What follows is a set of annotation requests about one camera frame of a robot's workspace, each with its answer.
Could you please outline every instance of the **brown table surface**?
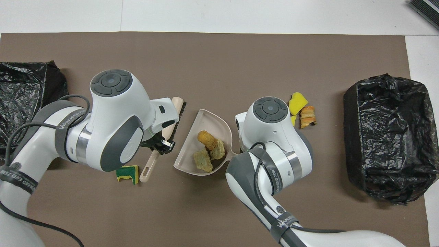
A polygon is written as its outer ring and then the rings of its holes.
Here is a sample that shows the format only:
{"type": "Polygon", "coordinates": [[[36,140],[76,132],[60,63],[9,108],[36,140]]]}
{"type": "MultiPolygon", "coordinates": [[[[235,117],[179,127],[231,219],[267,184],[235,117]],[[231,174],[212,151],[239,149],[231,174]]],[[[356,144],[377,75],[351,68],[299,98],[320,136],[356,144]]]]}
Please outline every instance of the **brown table surface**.
{"type": "MultiPolygon", "coordinates": [[[[367,229],[403,244],[428,246],[424,198],[393,206],[354,187],[345,168],[344,92],[355,82],[389,73],[409,78],[403,36],[207,33],[3,33],[0,61],[54,60],[71,94],[91,99],[91,78],[126,69],[151,99],[187,102],[176,147],[160,157],[148,183],[117,182],[114,172],[56,159],[29,201],[29,216],[76,234],[86,247],[278,246],[230,191],[224,165],[204,177],[174,161],[199,109],[222,117],[239,151],[234,116],[256,99],[288,101],[301,92],[316,107],[318,124],[303,130],[314,149],[313,172],[275,198],[304,227],[367,229]]],[[[129,165],[146,163],[142,148],[129,165]]],[[[77,246],[36,227],[48,247],[77,246]]]]}

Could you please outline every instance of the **dustpan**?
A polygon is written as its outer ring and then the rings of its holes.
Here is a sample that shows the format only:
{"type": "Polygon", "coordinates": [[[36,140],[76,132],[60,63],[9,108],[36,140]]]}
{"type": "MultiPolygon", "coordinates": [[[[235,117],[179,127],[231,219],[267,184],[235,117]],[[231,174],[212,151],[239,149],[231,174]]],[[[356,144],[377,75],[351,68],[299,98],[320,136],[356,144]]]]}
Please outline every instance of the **dustpan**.
{"type": "Polygon", "coordinates": [[[191,130],[181,147],[180,153],[175,160],[174,167],[180,171],[196,175],[207,176],[219,170],[226,161],[231,160],[236,154],[232,152],[232,131],[229,125],[219,116],[208,110],[200,109],[192,124],[191,130]],[[224,142],[226,155],[220,160],[212,160],[214,169],[211,172],[200,170],[194,161],[194,152],[204,149],[204,145],[197,140],[200,131],[207,131],[215,138],[224,142]]]}

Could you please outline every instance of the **white tile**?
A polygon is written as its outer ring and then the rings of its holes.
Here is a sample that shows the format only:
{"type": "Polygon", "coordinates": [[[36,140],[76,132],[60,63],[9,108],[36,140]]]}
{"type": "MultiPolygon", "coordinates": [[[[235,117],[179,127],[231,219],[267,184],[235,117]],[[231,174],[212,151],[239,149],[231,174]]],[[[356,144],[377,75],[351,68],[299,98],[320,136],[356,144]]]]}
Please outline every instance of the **white tile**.
{"type": "MultiPolygon", "coordinates": [[[[427,87],[439,127],[439,36],[407,36],[406,47],[410,77],[427,87]]],[[[430,245],[439,246],[439,182],[430,186],[424,198],[430,245]]]]}
{"type": "Polygon", "coordinates": [[[439,35],[406,0],[124,0],[121,30],[439,35]]]}
{"type": "Polygon", "coordinates": [[[122,0],[0,0],[0,33],[119,31],[122,0]]]}

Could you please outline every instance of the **gray joint cap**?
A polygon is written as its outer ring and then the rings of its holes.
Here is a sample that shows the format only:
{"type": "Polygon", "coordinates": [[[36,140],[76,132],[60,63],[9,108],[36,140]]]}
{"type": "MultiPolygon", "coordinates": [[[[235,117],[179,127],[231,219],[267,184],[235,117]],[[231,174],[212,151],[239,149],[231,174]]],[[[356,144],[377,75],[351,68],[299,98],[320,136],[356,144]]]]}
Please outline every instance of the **gray joint cap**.
{"type": "Polygon", "coordinates": [[[255,101],[253,113],[259,120],[273,124],[282,121],[288,115],[288,107],[278,98],[263,97],[255,101]]]}
{"type": "Polygon", "coordinates": [[[90,89],[102,97],[122,94],[133,84],[133,77],[128,71],[109,69],[97,74],[90,84],[90,89]]]}

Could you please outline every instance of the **black garbage bag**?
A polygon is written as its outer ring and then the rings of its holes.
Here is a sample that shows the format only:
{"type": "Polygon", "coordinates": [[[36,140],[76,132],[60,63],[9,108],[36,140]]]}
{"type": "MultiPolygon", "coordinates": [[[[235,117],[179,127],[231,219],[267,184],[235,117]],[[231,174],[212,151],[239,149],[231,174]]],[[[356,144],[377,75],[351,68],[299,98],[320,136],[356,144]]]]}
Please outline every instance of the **black garbage bag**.
{"type": "MultiPolygon", "coordinates": [[[[54,61],[0,62],[0,157],[5,156],[12,132],[30,123],[42,107],[67,94],[65,76],[54,61]]],[[[12,142],[11,151],[20,137],[12,142]]]]}
{"type": "Polygon", "coordinates": [[[439,147],[432,104],[420,82],[388,74],[350,87],[344,101],[349,180],[368,195],[406,204],[435,181],[439,147]]]}

